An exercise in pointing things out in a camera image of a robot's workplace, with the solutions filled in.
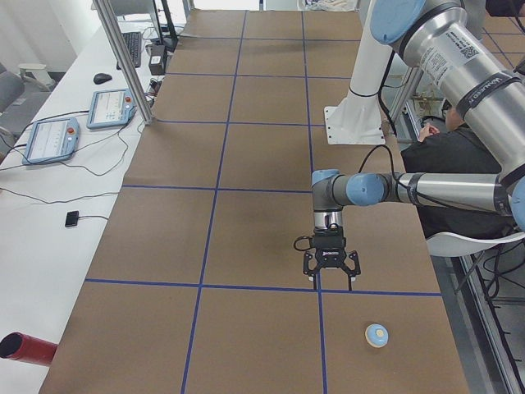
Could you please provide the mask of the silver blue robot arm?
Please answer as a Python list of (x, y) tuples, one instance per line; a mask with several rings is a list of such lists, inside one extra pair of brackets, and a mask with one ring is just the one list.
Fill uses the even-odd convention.
[(347, 252), (342, 211), (346, 206), (399, 202), (445, 212), (510, 217), (524, 224), (524, 86), (475, 40), (457, 1), (380, 1), (371, 11), (370, 33), (410, 66), (429, 75), (450, 108), (444, 133), (422, 133), (422, 146), (457, 138), (453, 163), (496, 160), (498, 173), (477, 164), (467, 170), (430, 171), (426, 163), (450, 157), (434, 149), (411, 172), (346, 176), (337, 170), (312, 174), (314, 233), (304, 252), (304, 273), (324, 268), (348, 278), (360, 273), (356, 252)]

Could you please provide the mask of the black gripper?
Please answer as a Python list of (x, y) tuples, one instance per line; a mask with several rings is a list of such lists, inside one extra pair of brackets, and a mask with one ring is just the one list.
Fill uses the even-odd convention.
[[(352, 250), (345, 251), (346, 238), (343, 231), (315, 231), (309, 241), (310, 248), (315, 249), (316, 263), (311, 266), (314, 255), (310, 251), (304, 251), (303, 255), (303, 274), (306, 275), (313, 284), (313, 289), (318, 289), (319, 272), (322, 268), (339, 268), (348, 278), (348, 289), (353, 290), (352, 283), (361, 274), (358, 252)], [(345, 261), (349, 259), (353, 262), (350, 267)]]

